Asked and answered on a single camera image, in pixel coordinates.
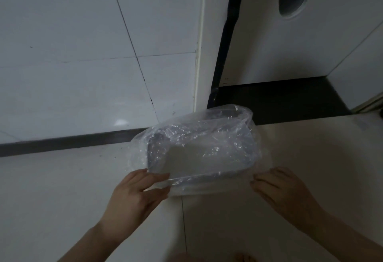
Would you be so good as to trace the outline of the person's left hand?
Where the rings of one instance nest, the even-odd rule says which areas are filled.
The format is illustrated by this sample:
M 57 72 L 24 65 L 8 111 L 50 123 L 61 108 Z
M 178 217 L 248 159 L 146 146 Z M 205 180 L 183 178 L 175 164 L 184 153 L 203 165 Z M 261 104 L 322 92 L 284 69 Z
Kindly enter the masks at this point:
M 116 186 L 99 220 L 107 231 L 125 241 L 147 219 L 144 192 L 156 183 L 167 181 L 169 173 L 149 173 L 147 169 L 130 172 Z

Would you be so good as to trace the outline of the person's right hand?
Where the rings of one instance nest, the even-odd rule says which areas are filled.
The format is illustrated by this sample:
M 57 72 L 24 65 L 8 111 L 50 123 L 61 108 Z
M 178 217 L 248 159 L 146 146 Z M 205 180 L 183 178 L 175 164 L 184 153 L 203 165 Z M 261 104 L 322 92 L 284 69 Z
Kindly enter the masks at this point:
M 253 175 L 253 180 L 266 180 L 278 186 L 277 208 L 273 209 L 298 230 L 307 234 L 323 208 L 305 183 L 285 167 L 276 167 L 263 173 L 256 173 Z

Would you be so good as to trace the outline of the clear plastic bin bag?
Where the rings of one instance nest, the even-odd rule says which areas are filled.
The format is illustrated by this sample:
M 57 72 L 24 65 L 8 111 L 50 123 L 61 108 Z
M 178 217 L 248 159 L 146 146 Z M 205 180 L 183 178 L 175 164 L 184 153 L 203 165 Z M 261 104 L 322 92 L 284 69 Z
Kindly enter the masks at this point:
M 246 190 L 253 175 L 272 168 L 271 156 L 240 105 L 223 105 L 169 119 L 137 134 L 127 149 L 128 171 L 169 173 L 152 188 L 170 196 Z

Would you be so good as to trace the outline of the person's right forearm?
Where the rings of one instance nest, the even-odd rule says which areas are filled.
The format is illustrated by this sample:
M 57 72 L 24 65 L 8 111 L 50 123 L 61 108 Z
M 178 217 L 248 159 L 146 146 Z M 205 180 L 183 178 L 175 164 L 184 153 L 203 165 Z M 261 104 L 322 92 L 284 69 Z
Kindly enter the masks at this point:
M 340 262 L 383 262 L 383 246 L 322 210 L 307 235 Z

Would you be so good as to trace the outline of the person's left forearm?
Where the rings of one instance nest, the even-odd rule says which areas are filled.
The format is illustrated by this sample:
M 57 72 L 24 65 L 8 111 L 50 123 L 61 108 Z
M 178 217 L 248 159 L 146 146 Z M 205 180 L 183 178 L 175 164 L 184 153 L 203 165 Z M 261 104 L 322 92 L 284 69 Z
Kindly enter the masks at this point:
M 57 262 L 106 262 L 122 242 L 98 222 Z

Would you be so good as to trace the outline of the grey rectangular trash bin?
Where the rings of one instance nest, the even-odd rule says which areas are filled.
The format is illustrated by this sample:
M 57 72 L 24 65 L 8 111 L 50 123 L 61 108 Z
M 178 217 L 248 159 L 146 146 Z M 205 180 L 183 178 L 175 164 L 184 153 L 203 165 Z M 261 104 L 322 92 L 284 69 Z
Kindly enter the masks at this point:
M 146 139 L 148 171 L 169 173 L 176 187 L 236 178 L 261 157 L 251 129 L 240 118 L 170 124 Z

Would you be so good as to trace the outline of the dark baseboard strip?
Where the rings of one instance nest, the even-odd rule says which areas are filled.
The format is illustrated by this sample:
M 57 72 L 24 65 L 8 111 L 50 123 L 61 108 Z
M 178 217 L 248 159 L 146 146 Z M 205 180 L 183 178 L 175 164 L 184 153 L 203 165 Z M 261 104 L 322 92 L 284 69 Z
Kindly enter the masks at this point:
M 0 144 L 0 158 L 130 142 L 146 128 Z

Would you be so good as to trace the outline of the plain white cabinet panel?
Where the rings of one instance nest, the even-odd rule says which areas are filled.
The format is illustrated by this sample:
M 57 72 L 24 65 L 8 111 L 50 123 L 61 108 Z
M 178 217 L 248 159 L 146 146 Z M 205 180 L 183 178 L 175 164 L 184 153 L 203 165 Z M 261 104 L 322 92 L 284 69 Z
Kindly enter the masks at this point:
M 327 79 L 352 112 L 383 98 L 383 21 L 330 72 Z

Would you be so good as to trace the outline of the white cabinet door with cutout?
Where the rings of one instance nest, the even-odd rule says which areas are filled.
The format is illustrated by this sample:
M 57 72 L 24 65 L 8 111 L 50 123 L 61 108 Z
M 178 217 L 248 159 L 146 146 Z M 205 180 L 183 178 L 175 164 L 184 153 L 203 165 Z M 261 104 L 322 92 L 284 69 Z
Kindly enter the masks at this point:
M 220 86 L 326 76 L 383 21 L 383 0 L 242 0 Z

